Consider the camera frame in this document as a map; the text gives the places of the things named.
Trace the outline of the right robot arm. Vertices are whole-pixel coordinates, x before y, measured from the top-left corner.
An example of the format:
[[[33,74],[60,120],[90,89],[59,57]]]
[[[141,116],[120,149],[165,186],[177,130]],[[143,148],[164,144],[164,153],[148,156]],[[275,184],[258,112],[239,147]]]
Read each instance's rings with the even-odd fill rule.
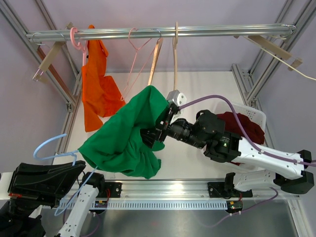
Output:
[[[173,120],[178,111],[179,107],[171,103],[153,128],[141,129],[143,143],[152,148],[156,142],[171,137],[202,149],[212,161],[248,163],[260,167],[258,171],[226,174],[222,190],[227,195],[270,187],[303,195],[314,187],[314,175],[306,170],[312,164],[309,151],[286,153],[252,144],[245,137],[226,131],[225,122],[209,110],[199,111],[193,124],[184,118]]]

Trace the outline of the dark maroon t shirt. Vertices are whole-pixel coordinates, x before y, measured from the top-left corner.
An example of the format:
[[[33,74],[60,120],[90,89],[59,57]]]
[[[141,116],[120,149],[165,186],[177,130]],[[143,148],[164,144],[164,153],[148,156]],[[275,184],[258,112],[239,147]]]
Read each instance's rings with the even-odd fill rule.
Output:
[[[232,112],[217,114],[217,117],[225,122],[225,130],[243,136],[243,133]],[[237,117],[252,142],[263,145],[265,142],[265,133],[261,127],[252,122],[247,116],[238,113]]]

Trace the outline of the pink wire hanger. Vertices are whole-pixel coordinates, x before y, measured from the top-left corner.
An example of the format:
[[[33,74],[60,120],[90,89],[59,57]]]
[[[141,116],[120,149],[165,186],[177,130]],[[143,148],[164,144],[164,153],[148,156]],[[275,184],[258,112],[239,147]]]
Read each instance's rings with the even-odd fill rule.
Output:
[[[131,33],[132,32],[137,32],[138,31],[138,28],[132,28],[130,29],[129,33],[128,33],[128,42],[131,44],[131,46],[133,47],[134,51],[135,51],[135,55],[134,55],[134,59],[133,59],[133,62],[132,62],[132,65],[131,65],[131,68],[130,68],[130,71],[129,71],[129,74],[128,74],[128,77],[127,77],[127,82],[126,82],[126,85],[123,89],[123,92],[121,93],[121,98],[120,100],[121,101],[124,101],[125,97],[128,95],[128,91],[127,89],[129,88],[129,84],[130,84],[130,79],[131,79],[131,74],[133,72],[133,69],[134,69],[134,65],[135,65],[135,62],[136,62],[136,59],[137,59],[137,56],[138,56],[138,53],[139,51],[148,43],[151,41],[152,38],[149,38],[148,40],[146,40],[141,46],[137,47],[131,40]]]

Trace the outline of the wooden hanger with metal hook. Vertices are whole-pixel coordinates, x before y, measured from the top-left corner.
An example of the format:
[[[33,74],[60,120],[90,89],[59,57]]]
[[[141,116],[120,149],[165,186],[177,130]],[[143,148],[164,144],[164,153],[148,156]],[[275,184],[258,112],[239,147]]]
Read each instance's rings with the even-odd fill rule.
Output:
[[[156,42],[156,45],[155,45],[155,48],[154,48],[154,52],[153,52],[153,61],[152,61],[150,75],[149,75],[149,79],[148,79],[148,85],[152,84],[154,73],[155,73],[155,69],[156,69],[157,62],[158,62],[158,57],[159,57],[161,46],[162,46],[162,43],[163,43],[163,38],[161,36],[161,32],[158,29],[155,29],[155,30],[159,33],[159,39]]]

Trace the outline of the green t shirt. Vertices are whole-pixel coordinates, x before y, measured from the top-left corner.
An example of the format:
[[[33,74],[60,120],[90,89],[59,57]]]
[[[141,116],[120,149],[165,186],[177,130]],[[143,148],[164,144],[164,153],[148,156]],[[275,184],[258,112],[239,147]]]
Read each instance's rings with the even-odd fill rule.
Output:
[[[140,131],[154,127],[167,105],[154,86],[147,86],[91,135],[79,147],[79,153],[98,170],[145,179],[154,177],[161,168],[161,160],[154,153],[162,150],[164,144],[148,148]]]

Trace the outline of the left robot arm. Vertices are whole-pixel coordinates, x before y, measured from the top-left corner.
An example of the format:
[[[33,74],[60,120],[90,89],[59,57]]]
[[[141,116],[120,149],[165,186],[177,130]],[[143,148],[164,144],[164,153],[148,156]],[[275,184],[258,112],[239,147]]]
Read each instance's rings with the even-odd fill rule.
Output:
[[[13,172],[1,174],[0,190],[6,203],[0,209],[0,235],[45,236],[41,215],[35,218],[30,215],[40,206],[58,208],[85,167],[81,160],[60,165],[21,163]],[[86,173],[74,195],[76,203],[57,236],[78,237],[92,202],[105,191],[103,174]]]

